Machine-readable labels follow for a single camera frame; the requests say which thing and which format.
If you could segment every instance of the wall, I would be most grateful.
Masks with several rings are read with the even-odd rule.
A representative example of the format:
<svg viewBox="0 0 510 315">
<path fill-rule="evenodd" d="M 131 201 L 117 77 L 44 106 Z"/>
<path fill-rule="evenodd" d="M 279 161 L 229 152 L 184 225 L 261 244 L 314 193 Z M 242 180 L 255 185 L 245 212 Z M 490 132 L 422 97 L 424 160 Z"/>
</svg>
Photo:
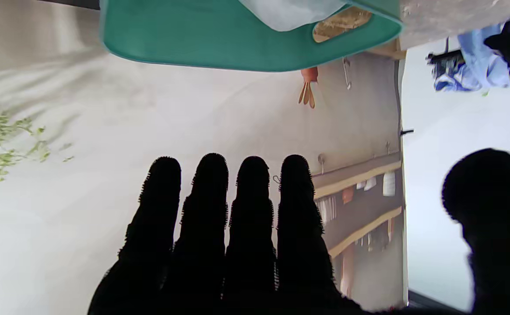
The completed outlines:
<svg viewBox="0 0 510 315">
<path fill-rule="evenodd" d="M 355 57 L 350 91 L 339 60 L 324 66 L 327 103 L 312 110 L 297 104 L 299 72 L 141 64 L 109 55 L 97 34 L 96 11 L 0 0 L 0 109 L 46 126 L 53 149 L 74 144 L 46 163 L 12 168 L 0 183 L 0 314 L 85 313 L 160 155 L 181 163 L 183 200 L 200 158 L 223 154 L 231 202 L 249 155 L 278 175 L 287 155 L 302 154 L 316 172 L 321 152 L 335 168 L 397 142 L 393 66 L 384 58 Z M 271 198 L 277 205 L 275 182 Z"/>
<path fill-rule="evenodd" d="M 425 57 L 444 49 L 445 41 L 412 48 L 404 70 L 401 118 L 404 129 L 415 129 L 403 137 L 408 281 L 413 291 L 469 309 L 469 248 L 444 212 L 441 185 L 451 166 L 475 150 L 510 151 L 510 89 L 486 97 L 435 93 Z"/>
</svg>

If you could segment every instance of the gloved hand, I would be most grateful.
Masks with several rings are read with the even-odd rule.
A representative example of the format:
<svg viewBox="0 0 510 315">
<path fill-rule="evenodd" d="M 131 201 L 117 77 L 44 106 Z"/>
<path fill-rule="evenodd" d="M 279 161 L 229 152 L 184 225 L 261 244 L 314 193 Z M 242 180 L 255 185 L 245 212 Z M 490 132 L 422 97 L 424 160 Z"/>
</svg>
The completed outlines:
<svg viewBox="0 0 510 315">
<path fill-rule="evenodd" d="M 170 157 L 156 160 L 119 260 L 95 291 L 89 314 L 187 307 L 359 310 L 335 288 L 307 161 L 291 155 L 281 168 L 278 256 L 271 241 L 268 167 L 256 156 L 245 159 L 237 175 L 225 251 L 228 177 L 221 155 L 200 161 L 173 246 L 181 169 Z"/>
</svg>

